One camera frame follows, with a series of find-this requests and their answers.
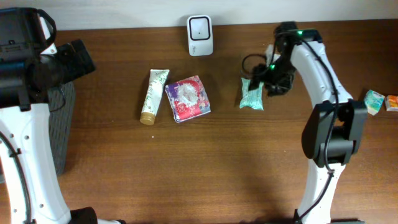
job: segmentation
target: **orange and white package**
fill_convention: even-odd
[[[398,111],[398,96],[387,96],[386,108],[387,111]]]

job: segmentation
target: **tube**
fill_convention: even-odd
[[[160,100],[162,99],[164,84],[170,70],[150,70],[149,87],[147,96],[145,97],[144,106],[141,111],[140,122],[146,125],[153,125],[157,109],[159,109]]]

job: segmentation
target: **white wall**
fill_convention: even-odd
[[[398,18],[398,0],[0,0],[47,11],[60,30],[184,26],[194,14],[214,25]]]

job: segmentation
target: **tube cap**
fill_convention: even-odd
[[[154,125],[155,123],[155,115],[148,113],[148,112],[142,112],[141,113],[141,118],[139,119],[139,121],[142,124],[146,124],[146,125]]]

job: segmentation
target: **table surface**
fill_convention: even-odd
[[[97,71],[75,81],[65,173],[71,209],[93,207],[128,223],[238,223],[292,217],[307,179],[301,134],[312,107],[297,75],[285,96],[263,92],[264,111],[239,109],[244,56],[262,53],[277,24],[215,26],[214,53],[191,57],[184,27],[61,31],[81,38]],[[354,99],[368,89],[398,94],[398,21],[299,23],[316,27],[340,82]],[[149,70],[169,82],[198,75],[211,113],[177,124],[163,95],[155,125],[139,117]],[[359,152],[338,182],[332,218],[398,219],[398,113],[366,121]],[[10,222],[6,185],[0,220]]]

